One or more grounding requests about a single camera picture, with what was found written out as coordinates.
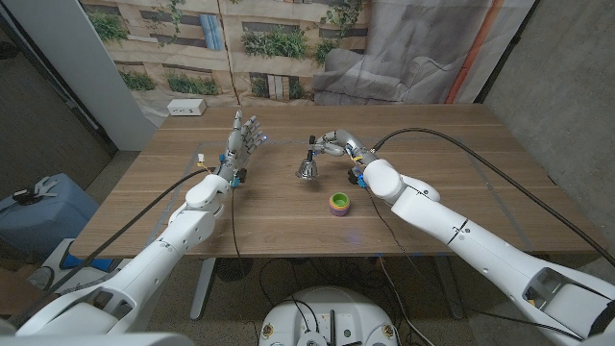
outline colorful stacking ring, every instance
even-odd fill
[[[337,192],[329,199],[329,207],[333,215],[344,216],[350,207],[350,198],[345,193]]]

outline building facade mural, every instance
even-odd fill
[[[486,80],[484,71],[457,76],[485,22],[506,8],[504,0],[80,1],[157,126],[174,98],[208,107],[444,102],[468,76]],[[531,6],[508,2],[517,19]],[[519,25],[504,22],[501,33]],[[497,32],[491,24],[487,34]]]

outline wooden table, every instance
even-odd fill
[[[162,191],[196,170],[197,153],[205,154],[206,164],[216,165],[235,110],[207,109],[203,116],[169,117],[73,243],[72,254],[88,255]],[[269,138],[247,165],[246,183],[235,191],[236,237],[245,257],[401,254],[366,191],[347,181],[346,172],[353,166],[348,157],[318,156],[320,178],[315,182],[294,175],[305,157],[308,137],[340,128],[353,133],[366,146],[405,127],[430,128],[460,139],[605,244],[596,228],[483,105],[260,107],[244,108],[243,114],[245,119],[257,115]],[[442,204],[522,250],[592,251],[521,192],[444,139],[403,134],[387,141],[378,155],[399,172],[434,186]],[[119,237],[103,253],[104,257],[134,257],[148,238],[164,229],[168,216],[184,201],[187,190],[203,178],[192,178],[176,195],[165,197]],[[351,210],[345,217],[329,212],[328,199],[338,191],[351,198]],[[385,203],[377,204],[409,253],[449,252],[444,244],[407,225]],[[235,257],[230,217],[230,209],[226,209],[213,235],[188,255]]]

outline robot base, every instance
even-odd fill
[[[299,301],[313,309],[317,321]],[[318,286],[276,305],[263,321],[258,345],[342,346],[360,341],[362,345],[392,346],[397,345],[395,332],[386,312],[368,298],[343,287]]]

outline orange pipe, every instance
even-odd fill
[[[504,0],[493,0],[491,8],[489,9],[489,12],[487,12],[487,16],[482,21],[479,33],[477,34],[477,37],[474,38],[474,43],[472,43],[472,47],[470,48],[468,55],[465,56],[463,65],[461,66],[461,69],[459,69],[459,73],[457,73],[457,77],[455,78],[455,81],[451,86],[451,90],[449,90],[449,95],[446,97],[446,101],[444,101],[444,103],[452,104],[455,101],[457,93],[459,92],[463,81],[465,81],[465,77],[468,75],[470,67],[472,67],[472,63],[474,63],[474,60],[477,58],[482,44],[487,39],[487,35],[489,35],[491,27],[496,21],[503,4]]]

